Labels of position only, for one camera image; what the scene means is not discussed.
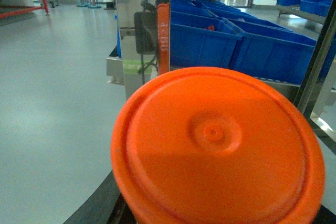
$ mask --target stainless steel panel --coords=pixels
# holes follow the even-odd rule
[[[327,58],[330,46],[336,32],[336,0],[330,6],[329,14],[323,25],[315,50],[308,65],[294,105],[308,119],[317,101],[318,95],[325,82],[326,76],[321,73],[322,66]]]
[[[325,22],[325,17],[316,15],[316,14],[311,14],[311,13],[306,13],[300,10],[299,6],[282,6],[282,5],[276,5],[276,8],[283,12],[281,14],[294,14],[298,17],[305,18],[307,20],[314,21],[316,23],[324,24]]]
[[[121,58],[108,57],[106,59],[106,75],[116,78],[124,78],[124,70]]]
[[[116,0],[126,97],[150,80],[157,47],[156,0]],[[141,20],[143,30],[136,28]]]
[[[333,85],[336,80],[336,60],[333,61],[329,73],[322,85],[321,92],[313,108],[314,114],[319,117],[325,105],[332,106],[336,100],[336,90]]]
[[[298,93],[298,90],[300,88],[299,85],[295,85],[295,84],[278,82],[278,81],[263,80],[263,79],[260,79],[260,80],[262,82],[270,85],[275,90],[277,90],[284,97],[286,97],[290,102],[294,101],[294,99],[296,97],[296,94]]]

